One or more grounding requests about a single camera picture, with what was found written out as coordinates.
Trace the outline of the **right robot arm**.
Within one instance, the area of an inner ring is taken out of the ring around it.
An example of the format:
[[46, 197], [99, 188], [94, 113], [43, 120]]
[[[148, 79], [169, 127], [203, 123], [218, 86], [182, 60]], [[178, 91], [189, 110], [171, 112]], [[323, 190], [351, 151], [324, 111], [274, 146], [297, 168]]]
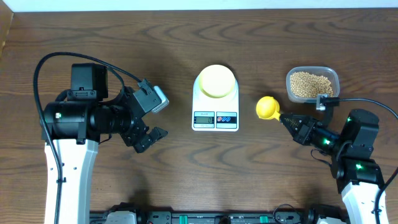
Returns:
[[351, 110], [341, 133], [311, 117], [282, 114], [279, 121], [293, 140], [313, 146], [331, 157], [327, 165], [336, 180], [351, 223], [387, 223], [385, 194], [377, 198], [384, 185], [381, 168], [371, 159], [379, 132], [379, 118], [370, 111]]

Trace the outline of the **yellow measuring scoop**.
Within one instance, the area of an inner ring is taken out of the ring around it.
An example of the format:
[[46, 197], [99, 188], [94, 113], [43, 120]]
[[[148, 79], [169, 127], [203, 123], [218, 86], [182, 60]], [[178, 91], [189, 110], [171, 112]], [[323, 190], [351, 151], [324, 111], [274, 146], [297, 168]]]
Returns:
[[274, 97], [264, 96], [257, 102], [256, 114], [260, 119], [280, 121], [280, 105]]

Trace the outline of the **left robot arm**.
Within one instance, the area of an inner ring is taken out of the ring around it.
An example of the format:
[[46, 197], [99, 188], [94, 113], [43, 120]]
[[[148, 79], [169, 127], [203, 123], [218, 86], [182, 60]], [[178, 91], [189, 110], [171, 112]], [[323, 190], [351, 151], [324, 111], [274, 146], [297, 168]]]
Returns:
[[138, 90], [122, 86], [117, 97], [108, 100], [110, 71], [95, 63], [72, 65], [71, 88], [44, 109], [45, 223], [89, 222], [91, 176], [101, 135], [119, 134], [126, 146], [143, 153], [168, 134], [143, 121], [147, 113], [168, 105], [162, 90], [143, 80]]

